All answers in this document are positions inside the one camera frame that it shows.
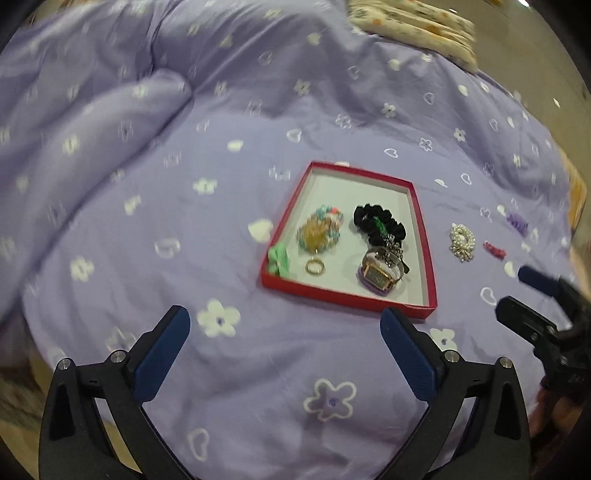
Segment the person's right hand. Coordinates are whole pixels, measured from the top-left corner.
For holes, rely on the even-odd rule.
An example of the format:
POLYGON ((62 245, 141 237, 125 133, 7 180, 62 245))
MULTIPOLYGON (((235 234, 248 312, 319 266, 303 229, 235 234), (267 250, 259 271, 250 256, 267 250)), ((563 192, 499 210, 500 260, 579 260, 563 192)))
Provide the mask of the person's right hand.
POLYGON ((529 414, 530 437, 534 438, 550 424, 555 425, 562 434, 568 435, 585 407, 585 403, 577 404, 568 397, 557 397, 541 387, 534 409, 529 414))

